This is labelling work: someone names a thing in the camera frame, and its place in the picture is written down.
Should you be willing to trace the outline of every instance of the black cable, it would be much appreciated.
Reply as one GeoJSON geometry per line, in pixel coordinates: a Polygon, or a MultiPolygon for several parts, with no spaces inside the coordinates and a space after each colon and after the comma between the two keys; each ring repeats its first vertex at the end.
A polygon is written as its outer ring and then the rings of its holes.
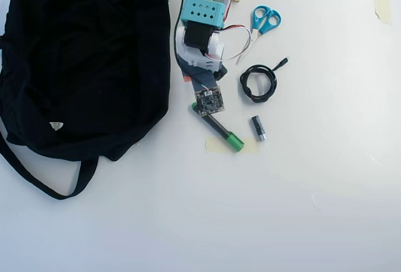
{"type": "Polygon", "coordinates": [[[178,25],[179,25],[179,23],[180,23],[180,18],[181,18],[183,6],[184,6],[184,0],[181,0],[180,12],[179,12],[179,14],[178,14],[177,22],[175,23],[175,27],[174,27],[174,37],[173,37],[173,40],[174,40],[174,55],[175,55],[175,59],[177,60],[177,64],[178,64],[178,66],[181,68],[181,70],[182,70],[182,72],[183,72],[184,74],[186,74],[187,76],[189,76],[192,80],[194,80],[194,81],[197,82],[198,84],[200,84],[200,85],[202,85],[202,86],[205,86],[200,80],[198,80],[198,79],[196,78],[196,76],[192,75],[191,73],[189,73],[187,70],[185,70],[185,69],[181,66],[180,60],[179,60],[179,57],[178,57],[178,54],[177,54],[177,42],[176,42],[175,39],[176,39],[176,37],[177,37],[177,28],[178,28],[178,25]]]}
{"type": "Polygon", "coordinates": [[[254,103],[264,103],[269,98],[271,98],[272,95],[274,95],[276,89],[277,89],[277,78],[276,74],[274,73],[276,70],[279,68],[283,67],[285,64],[288,63],[288,58],[283,59],[275,68],[270,69],[267,66],[264,65],[254,65],[251,66],[250,68],[245,71],[241,77],[241,85],[242,89],[244,90],[245,94],[254,102],[254,103]],[[248,79],[251,73],[262,73],[266,75],[269,78],[269,81],[271,83],[270,89],[267,93],[264,95],[253,95],[251,89],[248,87],[248,79]]]}

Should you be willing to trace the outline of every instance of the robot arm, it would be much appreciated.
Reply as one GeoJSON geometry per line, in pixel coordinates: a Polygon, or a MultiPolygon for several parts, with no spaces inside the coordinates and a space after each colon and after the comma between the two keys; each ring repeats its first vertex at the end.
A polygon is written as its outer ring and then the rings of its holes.
{"type": "Polygon", "coordinates": [[[216,81],[227,70],[221,62],[210,60],[205,53],[213,58],[222,58],[224,44],[213,31],[224,27],[224,16],[230,2],[231,0],[185,0],[182,8],[182,26],[177,29],[175,37],[177,55],[184,76],[192,78],[200,114],[224,110],[216,81]]]}

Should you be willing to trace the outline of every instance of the white label tag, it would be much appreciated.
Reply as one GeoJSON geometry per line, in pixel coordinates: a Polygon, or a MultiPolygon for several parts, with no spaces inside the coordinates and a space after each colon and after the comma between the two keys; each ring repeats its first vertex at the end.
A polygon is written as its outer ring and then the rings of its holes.
{"type": "Polygon", "coordinates": [[[58,131],[63,128],[64,123],[50,123],[50,125],[55,131],[58,131]]]}

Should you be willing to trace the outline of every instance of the scissors blade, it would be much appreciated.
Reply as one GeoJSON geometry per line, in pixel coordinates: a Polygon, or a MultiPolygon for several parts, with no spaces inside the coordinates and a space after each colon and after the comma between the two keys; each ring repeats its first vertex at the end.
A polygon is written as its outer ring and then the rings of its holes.
{"type": "Polygon", "coordinates": [[[255,42],[259,38],[259,29],[252,29],[252,40],[251,42],[255,42]]]}
{"type": "Polygon", "coordinates": [[[249,45],[249,47],[248,47],[248,49],[246,50],[246,52],[245,53],[243,53],[240,57],[238,57],[238,60],[237,60],[237,63],[236,63],[236,65],[238,65],[239,64],[239,62],[242,60],[242,58],[243,57],[245,57],[248,53],[249,53],[249,50],[252,48],[252,46],[253,46],[253,41],[251,41],[251,44],[249,45]]]}

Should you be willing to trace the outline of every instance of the scissors handle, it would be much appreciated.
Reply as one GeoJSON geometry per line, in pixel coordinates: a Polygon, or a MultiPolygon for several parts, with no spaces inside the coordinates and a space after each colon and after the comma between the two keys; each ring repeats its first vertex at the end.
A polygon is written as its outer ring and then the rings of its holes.
{"type": "Polygon", "coordinates": [[[257,6],[255,10],[253,11],[253,28],[254,29],[260,29],[263,20],[269,15],[271,12],[271,9],[266,6],[257,6]],[[257,16],[257,11],[264,11],[262,17],[257,16]]]}
{"type": "Polygon", "coordinates": [[[264,33],[268,32],[268,31],[271,31],[272,29],[277,28],[277,27],[281,24],[281,16],[280,16],[280,14],[279,14],[277,11],[275,11],[275,10],[270,11],[270,12],[268,13],[268,16],[267,16],[267,17],[268,17],[268,18],[267,18],[267,20],[266,20],[266,23],[265,23],[264,26],[259,30],[259,31],[261,32],[261,34],[264,34],[264,33]],[[277,23],[276,23],[276,24],[271,24],[271,23],[270,23],[270,19],[271,19],[271,18],[276,18],[277,23]]]}

